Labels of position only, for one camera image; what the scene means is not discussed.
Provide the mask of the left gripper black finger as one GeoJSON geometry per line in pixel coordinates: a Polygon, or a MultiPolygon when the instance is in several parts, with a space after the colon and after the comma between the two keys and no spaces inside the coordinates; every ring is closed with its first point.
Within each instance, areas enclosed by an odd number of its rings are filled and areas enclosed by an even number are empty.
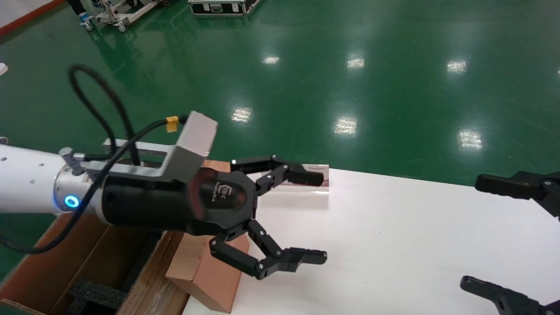
{"type": "Polygon", "coordinates": [[[276,272],[295,273],[303,263],[322,265],[328,259],[326,251],[305,248],[281,249],[256,220],[248,220],[229,231],[219,232],[210,240],[209,246],[212,257],[258,280],[276,272]],[[228,241],[242,236],[250,237],[265,257],[256,259],[228,244],[228,241]]]}
{"type": "Polygon", "coordinates": [[[320,187],[324,181],[323,173],[305,170],[302,164],[289,163],[277,155],[235,159],[231,170],[244,174],[265,174],[255,182],[256,192],[262,196],[284,182],[305,186],[320,187]]]}

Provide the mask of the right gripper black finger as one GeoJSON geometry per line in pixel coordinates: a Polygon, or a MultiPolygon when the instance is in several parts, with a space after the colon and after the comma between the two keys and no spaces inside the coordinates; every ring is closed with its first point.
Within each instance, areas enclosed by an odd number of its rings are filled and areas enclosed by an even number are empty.
{"type": "Polygon", "coordinates": [[[512,177],[480,174],[476,190],[513,199],[534,200],[552,217],[560,217],[560,172],[535,174],[519,171],[512,177]]]}
{"type": "Polygon", "coordinates": [[[460,288],[494,303],[500,315],[558,315],[560,313],[560,301],[542,305],[527,295],[472,276],[462,277],[460,288]]]}

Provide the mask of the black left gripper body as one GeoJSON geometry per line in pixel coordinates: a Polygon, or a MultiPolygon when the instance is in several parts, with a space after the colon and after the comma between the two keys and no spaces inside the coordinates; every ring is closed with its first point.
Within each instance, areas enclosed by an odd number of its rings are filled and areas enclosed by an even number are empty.
{"type": "Polygon", "coordinates": [[[254,219],[254,182],[239,171],[199,169],[189,183],[108,177],[95,213],[110,225],[236,238],[254,219]]]}

